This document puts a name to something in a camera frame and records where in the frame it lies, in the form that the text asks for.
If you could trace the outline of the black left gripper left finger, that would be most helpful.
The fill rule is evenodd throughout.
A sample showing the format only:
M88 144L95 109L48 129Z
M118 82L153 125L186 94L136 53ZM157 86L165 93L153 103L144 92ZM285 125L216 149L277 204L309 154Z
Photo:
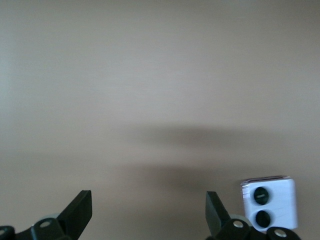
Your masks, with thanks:
M2 240L77 240L92 218L92 191L82 190L57 216L34 223L16 233L10 225L0 227Z

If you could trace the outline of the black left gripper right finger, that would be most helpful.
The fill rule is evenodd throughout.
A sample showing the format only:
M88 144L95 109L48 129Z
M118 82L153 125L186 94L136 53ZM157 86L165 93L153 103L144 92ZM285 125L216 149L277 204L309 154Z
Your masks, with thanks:
M240 218L231 218L215 191L207 191L205 219L210 231L208 240L299 240L292 230L270 227L265 233Z

